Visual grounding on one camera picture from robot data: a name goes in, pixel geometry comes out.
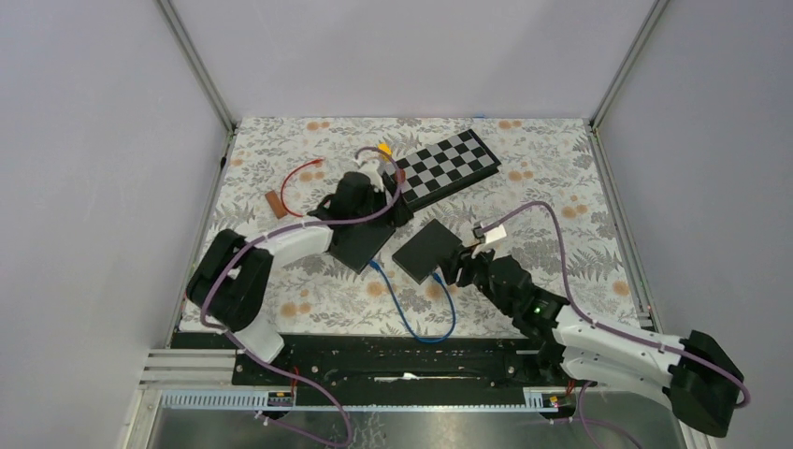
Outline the black network switch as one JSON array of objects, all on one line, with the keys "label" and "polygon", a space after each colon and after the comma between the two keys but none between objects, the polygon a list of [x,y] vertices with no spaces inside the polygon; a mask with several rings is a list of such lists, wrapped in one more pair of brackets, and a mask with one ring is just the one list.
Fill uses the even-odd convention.
[{"label": "black network switch", "polygon": [[392,260],[414,282],[421,284],[439,267],[440,260],[461,243],[452,230],[433,219],[399,247]]},{"label": "black network switch", "polygon": [[337,226],[327,252],[346,268],[361,274],[396,230],[380,219]]}]

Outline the black white chessboard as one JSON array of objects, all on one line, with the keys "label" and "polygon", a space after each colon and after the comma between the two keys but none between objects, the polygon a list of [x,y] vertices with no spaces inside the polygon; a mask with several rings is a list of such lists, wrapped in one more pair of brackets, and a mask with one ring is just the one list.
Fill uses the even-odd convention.
[{"label": "black white chessboard", "polygon": [[471,129],[396,160],[400,197],[416,212],[498,173],[501,162]]}]

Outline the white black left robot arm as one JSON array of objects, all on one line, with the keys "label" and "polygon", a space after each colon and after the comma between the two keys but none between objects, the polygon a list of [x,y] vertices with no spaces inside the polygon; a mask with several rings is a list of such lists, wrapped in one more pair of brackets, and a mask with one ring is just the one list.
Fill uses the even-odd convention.
[{"label": "white black left robot arm", "polygon": [[186,298],[199,308],[204,326],[256,358],[253,369],[264,382],[281,383],[291,362],[281,353],[282,336],[260,315],[271,272],[338,248],[375,253],[372,237],[391,234],[413,217],[401,188],[398,174],[347,172],[335,192],[295,224],[253,240],[220,231],[187,283]]}]

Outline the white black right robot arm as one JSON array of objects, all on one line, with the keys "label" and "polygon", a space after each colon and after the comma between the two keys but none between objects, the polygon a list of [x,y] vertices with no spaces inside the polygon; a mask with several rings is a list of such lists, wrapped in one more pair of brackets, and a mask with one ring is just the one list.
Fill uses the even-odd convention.
[{"label": "white black right robot arm", "polygon": [[446,282],[475,287],[522,335],[541,342],[536,371],[546,384],[569,378],[615,386],[703,434],[726,437],[744,376],[709,334],[664,335],[599,319],[537,286],[513,257],[492,251],[460,247],[440,269]]}]

